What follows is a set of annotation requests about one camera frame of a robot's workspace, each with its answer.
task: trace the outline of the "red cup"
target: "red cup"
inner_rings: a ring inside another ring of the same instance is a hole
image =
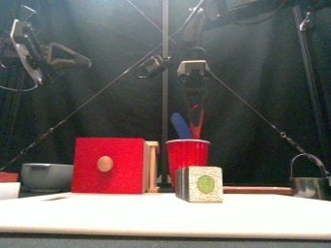
[[[165,142],[170,182],[176,186],[176,170],[184,167],[205,167],[208,164],[209,141],[201,139],[173,139]]]

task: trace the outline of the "wooden block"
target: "wooden block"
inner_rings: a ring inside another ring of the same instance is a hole
[[[155,163],[155,155],[160,153],[158,142],[157,141],[146,141],[145,142],[149,147],[149,161],[147,161],[147,192],[157,193],[158,187],[155,187],[155,176],[157,176],[157,163]]]
[[[176,197],[188,202],[221,202],[221,168],[185,167],[176,170]]]
[[[143,139],[78,138],[70,192],[143,193],[147,187],[147,156]]]

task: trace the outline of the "black backdrop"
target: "black backdrop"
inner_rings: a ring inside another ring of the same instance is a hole
[[[5,171],[19,171],[22,162],[71,164],[77,137],[137,137],[161,142],[161,77],[139,80],[127,73],[114,80],[161,44],[161,32],[146,20],[161,28],[161,1],[1,0],[2,33],[19,16],[21,2],[37,11],[42,43],[65,45],[90,58],[93,65],[87,70],[69,70],[57,82],[30,92],[0,91],[2,165],[110,86]],[[169,34],[182,25],[188,8],[196,4],[197,1],[169,1]],[[329,152],[331,147],[329,13],[329,8],[317,11],[314,27],[308,32],[328,145],[322,147],[292,8],[280,10],[265,21],[256,17],[201,35],[204,58],[213,74],[306,152],[321,156],[326,165],[322,150]],[[26,87],[29,78],[19,61],[10,63],[10,70],[0,71],[1,85]],[[176,70],[176,66],[169,68],[169,114],[186,113]],[[214,80],[208,80],[206,85],[201,138],[210,141],[209,165],[222,168],[225,184],[286,185],[289,160],[297,151]],[[176,138],[169,124],[168,140]]]

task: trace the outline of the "table surface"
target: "table surface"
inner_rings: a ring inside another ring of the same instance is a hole
[[[0,233],[331,240],[331,202],[289,196],[190,203],[169,193],[61,193],[0,201],[0,209]]]

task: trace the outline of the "red box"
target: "red box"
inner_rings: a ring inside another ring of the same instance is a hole
[[[147,187],[147,151],[143,139],[78,138],[70,192],[143,193]],[[103,156],[113,162],[109,171],[98,168]]]

